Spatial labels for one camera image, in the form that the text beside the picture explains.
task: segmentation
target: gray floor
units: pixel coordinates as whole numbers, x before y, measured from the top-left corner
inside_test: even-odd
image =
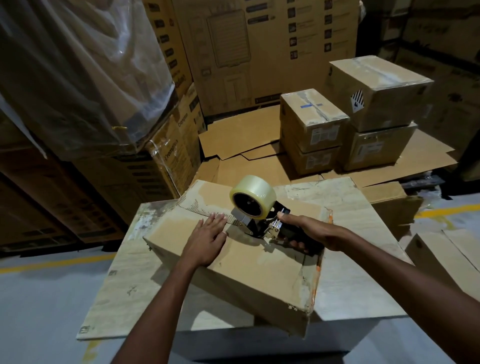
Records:
[[[414,230],[467,228],[480,238],[480,194],[440,200],[434,209],[479,205],[477,211],[418,219]],[[3,268],[56,262],[79,257],[104,256],[105,260],[6,271]],[[78,342],[75,335],[100,288],[111,260],[100,248],[0,262],[0,352],[5,364],[108,363],[122,340]],[[187,362],[172,354],[172,363]],[[319,360],[298,360],[318,363]],[[325,363],[452,363],[409,318],[380,322],[343,358]]]

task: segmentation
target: tape dispenser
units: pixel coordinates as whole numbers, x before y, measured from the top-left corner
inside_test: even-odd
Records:
[[[282,223],[277,212],[290,210],[276,200],[272,186],[257,176],[247,175],[230,191],[230,200],[235,206],[232,215],[238,220],[238,227],[254,238],[269,239],[280,245],[291,247],[290,241],[305,244],[307,255],[318,255],[324,246],[309,237],[302,228]]]

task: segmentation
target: forearm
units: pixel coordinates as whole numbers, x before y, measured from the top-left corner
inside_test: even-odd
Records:
[[[195,268],[179,260],[133,327],[112,363],[167,363]]]
[[[354,233],[344,251],[379,283],[452,359],[478,358],[480,303]]]

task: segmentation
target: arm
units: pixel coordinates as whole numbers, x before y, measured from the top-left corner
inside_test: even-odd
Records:
[[[167,363],[180,310],[193,274],[210,265],[220,253],[227,235],[227,219],[210,215],[197,223],[182,255],[168,278],[125,339],[113,364]]]
[[[306,216],[279,215],[330,250],[342,251],[380,284],[454,361],[480,357],[480,303],[421,272],[348,229]],[[291,242],[304,248],[301,242]]]

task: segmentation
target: plastic wrap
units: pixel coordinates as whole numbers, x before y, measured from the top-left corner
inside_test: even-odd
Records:
[[[134,153],[174,92],[140,0],[0,5],[0,89],[63,160]]]

